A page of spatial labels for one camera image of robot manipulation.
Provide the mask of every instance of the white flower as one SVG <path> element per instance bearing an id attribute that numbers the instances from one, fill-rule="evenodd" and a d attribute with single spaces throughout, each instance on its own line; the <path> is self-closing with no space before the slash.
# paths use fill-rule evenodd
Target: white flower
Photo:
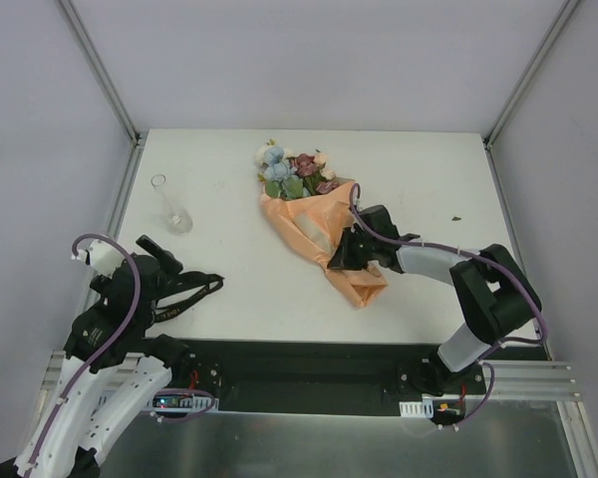
<path id="1" fill-rule="evenodd" d="M 337 174 L 332 169 L 327 169 L 326 168 L 326 169 L 322 169 L 321 170 L 321 175 L 323 177 L 325 177 L 326 179 L 328 179 L 329 181 L 332 181 Z"/>
<path id="2" fill-rule="evenodd" d="M 257 152 L 255 152 L 255 164 L 257 164 L 259 167 L 263 166 L 263 155 L 270 147 L 272 146 L 270 146 L 269 144 L 264 144 L 259 149 L 257 149 Z"/>
<path id="3" fill-rule="evenodd" d="M 320 166 L 323 166 L 328 161 L 328 159 L 329 156 L 325 152 L 318 152 L 317 154 L 315 154 L 315 162 Z"/>

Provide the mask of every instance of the green leaf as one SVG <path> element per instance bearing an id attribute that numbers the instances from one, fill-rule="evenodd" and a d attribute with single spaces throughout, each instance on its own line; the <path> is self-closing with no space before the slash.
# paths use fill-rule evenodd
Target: green leaf
<path id="1" fill-rule="evenodd" d="M 313 174 L 313 178 L 314 178 L 314 181 L 315 181 L 315 187 L 317 187 L 317 185 L 320 182 L 327 182 L 328 181 L 328 179 L 326 179 L 325 177 L 323 177 L 323 174 L 321 174 L 321 171 L 315 172 Z"/>
<path id="2" fill-rule="evenodd" d="M 266 194 L 274 198 L 281 196 L 281 185 L 277 181 L 266 182 Z"/>
<path id="3" fill-rule="evenodd" d="M 308 191 L 310 191 L 311 196 L 317 195 L 317 191 L 315 190 L 315 183 L 310 176 L 304 177 L 303 183 L 308 188 Z"/>
<path id="4" fill-rule="evenodd" d="M 283 180 L 283 189 L 288 198 L 299 199 L 303 196 L 303 180 L 296 176 L 291 176 Z"/>

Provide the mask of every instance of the glass vase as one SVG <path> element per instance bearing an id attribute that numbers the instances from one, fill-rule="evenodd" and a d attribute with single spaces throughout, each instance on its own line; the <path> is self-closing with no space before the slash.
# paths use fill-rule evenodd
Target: glass vase
<path id="1" fill-rule="evenodd" d="M 192 229 L 192 219 L 188 211 L 181 204 L 178 194 L 172 189 L 172 185 L 166 181 L 166 176 L 156 174 L 150 180 L 155 193 L 159 196 L 162 208 L 162 219 L 167 229 L 177 235 L 187 234 Z"/>

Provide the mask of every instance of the white table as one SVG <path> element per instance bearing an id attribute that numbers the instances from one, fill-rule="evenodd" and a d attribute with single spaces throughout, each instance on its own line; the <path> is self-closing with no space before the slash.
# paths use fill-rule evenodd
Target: white table
<path id="1" fill-rule="evenodd" d="M 385 204 L 402 234 L 482 248 L 509 237 L 478 134 L 309 130 L 154 129 L 149 133 L 120 240 L 148 235 L 184 270 L 217 273 L 224 288 L 150 337 L 424 344 L 445 341 L 462 323 L 454 289 L 430 279 L 384 274 L 390 287 L 355 310 L 319 266 L 295 255 L 259 209 L 252 161 L 269 138 L 296 153 L 318 148 L 330 166 L 363 187 L 362 205 Z M 178 183 L 194 222 L 166 231 L 150 185 Z M 535 337 L 532 325 L 519 335 Z"/>

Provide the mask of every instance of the white wall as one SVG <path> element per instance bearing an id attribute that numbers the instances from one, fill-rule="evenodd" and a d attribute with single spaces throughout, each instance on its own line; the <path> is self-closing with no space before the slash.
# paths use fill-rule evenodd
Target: white wall
<path id="1" fill-rule="evenodd" d="M 76 0 L 140 130 L 487 133 L 563 0 Z"/>
<path id="2" fill-rule="evenodd" d="M 50 0 L 0 1 L 0 461 L 17 454 L 130 144 Z"/>
<path id="3" fill-rule="evenodd" d="M 558 359 L 598 438 L 598 0 L 587 0 L 494 150 Z"/>

